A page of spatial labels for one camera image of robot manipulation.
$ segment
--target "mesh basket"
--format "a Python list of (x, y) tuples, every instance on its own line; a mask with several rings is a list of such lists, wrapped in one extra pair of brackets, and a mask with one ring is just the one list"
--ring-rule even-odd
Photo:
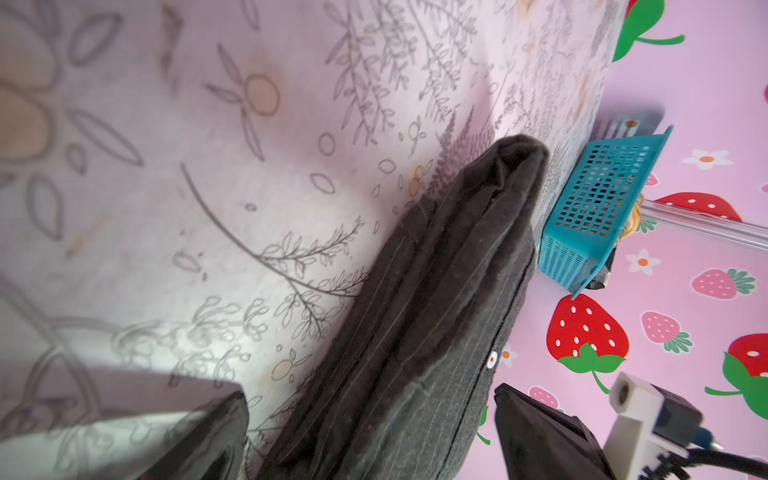
[(538, 268), (574, 299), (618, 242), (671, 131), (592, 141), (584, 149), (547, 220), (538, 255)]

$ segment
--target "pinstripe fabric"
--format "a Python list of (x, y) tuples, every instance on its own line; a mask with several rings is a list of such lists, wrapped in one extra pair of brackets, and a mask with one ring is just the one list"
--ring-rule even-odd
[(404, 216), (257, 478), (455, 475), (532, 271), (547, 156), (501, 139)]

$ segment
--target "white connector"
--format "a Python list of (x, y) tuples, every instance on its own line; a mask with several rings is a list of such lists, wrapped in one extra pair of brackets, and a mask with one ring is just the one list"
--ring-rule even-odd
[(660, 464), (659, 455), (666, 456), (673, 452), (688, 458), (684, 446), (658, 435), (657, 425), (670, 399), (657, 387), (622, 372), (611, 389), (609, 399), (619, 416), (603, 452), (616, 480), (637, 480), (643, 468), (647, 466), (653, 470)]

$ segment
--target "yellow object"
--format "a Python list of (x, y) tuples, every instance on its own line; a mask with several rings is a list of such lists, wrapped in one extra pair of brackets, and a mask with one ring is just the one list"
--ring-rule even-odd
[(640, 207), (643, 206), (643, 200), (645, 198), (640, 195), (640, 197), (637, 199), (637, 203), (634, 205), (634, 208), (632, 209), (632, 215), (629, 217), (629, 220), (627, 220), (627, 224), (624, 225), (624, 229), (621, 231), (621, 236), (619, 237), (619, 241), (621, 242), (623, 239), (629, 237), (631, 234), (637, 232), (637, 228), (640, 226)]

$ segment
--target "black cable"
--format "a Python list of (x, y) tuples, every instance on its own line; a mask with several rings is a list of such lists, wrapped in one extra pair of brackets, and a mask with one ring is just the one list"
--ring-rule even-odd
[(660, 464), (655, 470), (648, 467), (643, 469), (640, 478), (645, 480), (663, 480), (671, 474), (675, 474), (682, 480), (687, 480), (690, 476), (683, 468), (697, 467), (700, 465), (711, 465), (713, 467), (727, 468), (736, 472), (746, 473), (757, 478), (768, 480), (768, 464), (752, 458), (741, 457), (731, 453), (716, 452), (714, 450), (689, 449), (688, 458), (681, 457), (674, 453), (664, 457), (659, 455)]
[(768, 463), (753, 458), (741, 457), (732, 453), (716, 452), (714, 450), (690, 449), (688, 462), (691, 467), (712, 465), (746, 473), (757, 478), (768, 480)]

